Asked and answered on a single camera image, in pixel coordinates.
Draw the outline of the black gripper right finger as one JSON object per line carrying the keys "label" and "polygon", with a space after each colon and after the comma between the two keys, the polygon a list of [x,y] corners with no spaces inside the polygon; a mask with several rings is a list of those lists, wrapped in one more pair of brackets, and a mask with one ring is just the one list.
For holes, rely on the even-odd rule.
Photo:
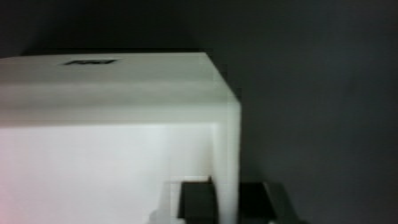
{"label": "black gripper right finger", "polygon": [[240,184],[238,224],[302,224],[281,183]]}

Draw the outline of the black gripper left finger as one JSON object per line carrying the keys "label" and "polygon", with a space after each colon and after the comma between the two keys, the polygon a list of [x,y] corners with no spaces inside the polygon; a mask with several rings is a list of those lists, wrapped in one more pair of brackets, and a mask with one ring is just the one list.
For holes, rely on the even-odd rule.
{"label": "black gripper left finger", "polygon": [[181,183],[178,218],[185,224],[219,224],[213,180]]}

